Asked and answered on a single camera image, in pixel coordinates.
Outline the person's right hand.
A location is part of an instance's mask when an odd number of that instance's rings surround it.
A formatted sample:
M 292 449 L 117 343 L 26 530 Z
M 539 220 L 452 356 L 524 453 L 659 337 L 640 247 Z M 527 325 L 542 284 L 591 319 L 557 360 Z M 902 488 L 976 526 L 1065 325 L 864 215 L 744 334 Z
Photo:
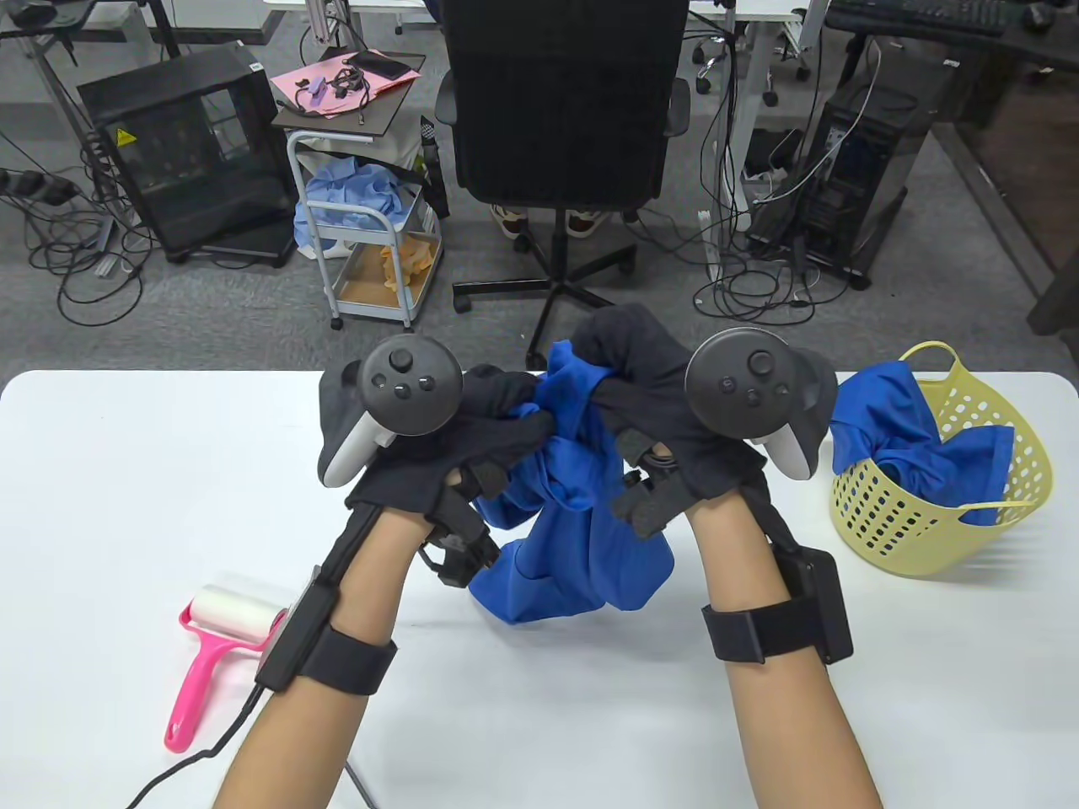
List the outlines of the person's right hand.
M 570 342 L 576 358 L 609 371 L 591 393 L 591 404 L 623 460 L 645 471 L 612 506 L 637 536 L 658 534 L 697 502 L 736 492 L 768 537 L 790 541 L 786 521 L 771 506 L 765 458 L 694 415 L 684 390 L 689 348 L 650 308 L 639 303 L 597 308 Z

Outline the person's left hand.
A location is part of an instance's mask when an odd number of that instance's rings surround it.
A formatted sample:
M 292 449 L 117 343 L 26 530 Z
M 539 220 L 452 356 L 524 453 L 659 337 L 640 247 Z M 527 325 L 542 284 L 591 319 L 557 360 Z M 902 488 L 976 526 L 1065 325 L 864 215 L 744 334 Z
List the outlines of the person's left hand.
M 513 467 L 535 455 L 551 439 L 556 420 L 532 404 L 543 378 L 500 367 L 472 367 L 463 376 L 463 398 L 454 419 L 438 431 L 398 437 L 380 451 L 346 497 L 346 507 L 361 502 L 423 515 L 434 513 L 447 478 L 455 470 Z

